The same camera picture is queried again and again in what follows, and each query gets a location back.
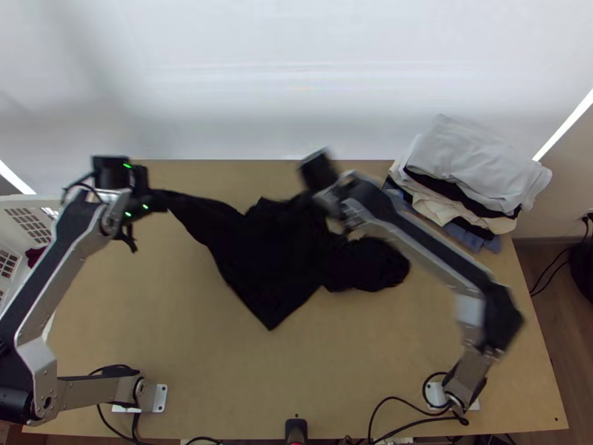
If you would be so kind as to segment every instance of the white wall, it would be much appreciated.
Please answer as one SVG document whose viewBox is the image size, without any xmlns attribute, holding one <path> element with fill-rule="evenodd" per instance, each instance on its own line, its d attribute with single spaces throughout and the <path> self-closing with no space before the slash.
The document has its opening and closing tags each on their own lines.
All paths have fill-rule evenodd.
<svg viewBox="0 0 593 445">
<path fill-rule="evenodd" d="M 445 113 L 535 153 L 593 87 L 593 2 L 4 0 L 0 159 L 392 159 Z"/>
<path fill-rule="evenodd" d="M 584 234 L 580 217 L 593 209 L 593 107 L 589 108 L 541 159 L 552 170 L 548 187 L 523 213 L 514 238 Z"/>
</svg>

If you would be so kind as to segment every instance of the wooden floor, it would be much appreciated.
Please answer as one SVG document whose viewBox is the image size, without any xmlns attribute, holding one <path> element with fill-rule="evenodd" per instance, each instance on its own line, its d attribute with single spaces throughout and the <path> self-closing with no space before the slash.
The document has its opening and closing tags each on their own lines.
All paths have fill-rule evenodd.
<svg viewBox="0 0 593 445">
<path fill-rule="evenodd" d="M 517 245 L 517 255 L 529 287 L 566 245 Z M 593 444 L 593 304 L 580 295 L 568 267 L 534 297 L 570 429 L 513 434 L 517 445 Z M 178 445 L 179 441 L 150 441 Z M 464 443 L 471 443 L 469 438 Z M 9 437 L 7 445 L 123 445 L 121 439 L 39 435 Z"/>
</svg>

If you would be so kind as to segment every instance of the silver robot arm segment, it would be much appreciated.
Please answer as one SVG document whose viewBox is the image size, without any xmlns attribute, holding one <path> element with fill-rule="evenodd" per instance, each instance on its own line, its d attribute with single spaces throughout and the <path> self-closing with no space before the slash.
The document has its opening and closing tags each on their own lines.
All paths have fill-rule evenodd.
<svg viewBox="0 0 593 445">
<path fill-rule="evenodd" d="M 380 238 L 423 265 L 451 288 L 464 352 L 443 380 L 443 390 L 463 415 L 486 384 L 486 375 L 523 324 L 509 289 L 471 256 L 402 209 L 399 197 L 355 171 L 338 175 L 320 151 L 300 166 L 314 200 L 347 230 Z"/>
<path fill-rule="evenodd" d="M 42 337 L 85 260 L 112 240 L 124 240 L 134 250 L 124 228 L 162 211 L 148 207 L 146 169 L 127 158 L 93 158 L 92 176 L 92 191 L 80 184 L 70 187 L 73 197 L 62 206 L 52 243 L 0 317 L 2 420 L 39 425 L 61 411 L 98 403 L 162 411 L 154 402 L 162 398 L 164 386 L 157 391 L 136 369 L 106 366 L 97 375 L 58 377 L 56 357 Z"/>
</svg>

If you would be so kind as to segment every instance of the black garment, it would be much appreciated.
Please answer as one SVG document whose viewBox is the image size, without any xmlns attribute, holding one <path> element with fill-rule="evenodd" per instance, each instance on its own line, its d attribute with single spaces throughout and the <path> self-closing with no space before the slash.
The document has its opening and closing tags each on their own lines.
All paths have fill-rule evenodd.
<svg viewBox="0 0 593 445">
<path fill-rule="evenodd" d="M 517 206 L 517 208 L 513 210 L 512 215 L 507 215 L 502 211 L 491 210 L 490 208 L 485 207 L 483 204 L 468 197 L 465 193 L 463 193 L 463 190 L 461 190 L 457 184 L 445 181 L 443 179 L 433 178 L 425 174 L 414 173 L 413 171 L 408 170 L 408 167 L 404 167 L 403 170 L 410 176 L 410 178 L 419 184 L 430 188 L 432 191 L 436 191 L 438 194 L 442 194 L 444 197 L 447 197 L 452 201 L 461 202 L 463 207 L 467 208 L 477 217 L 510 218 L 511 220 L 515 220 L 521 211 L 521 205 Z"/>
<path fill-rule="evenodd" d="M 404 201 L 406 201 L 410 205 L 414 201 L 414 198 L 412 197 L 412 195 L 410 195 L 403 188 L 399 187 L 398 184 L 396 184 L 396 182 L 393 181 L 393 179 L 390 176 L 387 176 L 387 179 L 385 180 L 385 183 L 383 184 L 383 187 L 382 188 L 383 189 L 386 189 L 386 188 L 397 188 L 398 190 L 401 190 L 401 192 L 403 193 L 403 199 L 404 199 Z M 482 238 L 483 240 L 486 240 L 486 241 L 492 241 L 494 239 L 494 237 L 496 236 L 495 234 L 493 234 L 487 228 L 479 227 L 478 225 L 471 224 L 471 222 L 469 222 L 468 220 L 466 220 L 465 218 L 462 218 L 462 217 L 455 217 L 455 218 L 453 218 L 449 222 L 450 223 L 453 223 L 455 225 L 458 225 L 463 230 L 466 230 L 469 233 L 474 234 L 477 237 L 480 237 L 480 238 Z"/>
<path fill-rule="evenodd" d="M 408 260 L 374 238 L 347 241 L 331 233 L 306 194 L 261 198 L 245 215 L 220 201 L 155 191 L 212 253 L 220 274 L 268 330 L 320 287 L 379 291 L 400 284 Z"/>
</svg>

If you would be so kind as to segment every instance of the tabletop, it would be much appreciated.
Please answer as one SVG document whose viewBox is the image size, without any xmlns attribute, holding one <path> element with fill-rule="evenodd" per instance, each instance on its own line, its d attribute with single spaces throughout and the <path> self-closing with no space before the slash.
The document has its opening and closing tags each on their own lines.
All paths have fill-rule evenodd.
<svg viewBox="0 0 593 445">
<path fill-rule="evenodd" d="M 246 211 L 260 197 L 302 190 L 294 161 L 145 161 L 153 188 L 224 201 Z M 389 161 L 342 161 L 384 177 Z M 373 408 L 397 395 L 423 406 L 421 385 L 461 354 L 453 297 L 412 266 L 377 293 L 321 288 L 269 332 L 225 285 L 210 252 L 171 214 L 134 226 L 139 251 L 111 243 L 87 260 L 58 311 L 49 344 L 59 375 L 126 363 L 169 387 L 166 410 L 146 414 L 145 438 L 274 439 L 296 414 L 312 438 L 366 437 Z M 440 422 L 409 435 L 471 435 L 567 428 L 560 394 L 511 238 L 477 260 L 509 286 L 526 324 L 489 374 L 468 426 Z M 129 432 L 129 415 L 107 418 Z M 388 403 L 378 437 L 422 416 Z M 61 413 L 29 432 L 107 436 L 94 406 Z"/>
</svg>

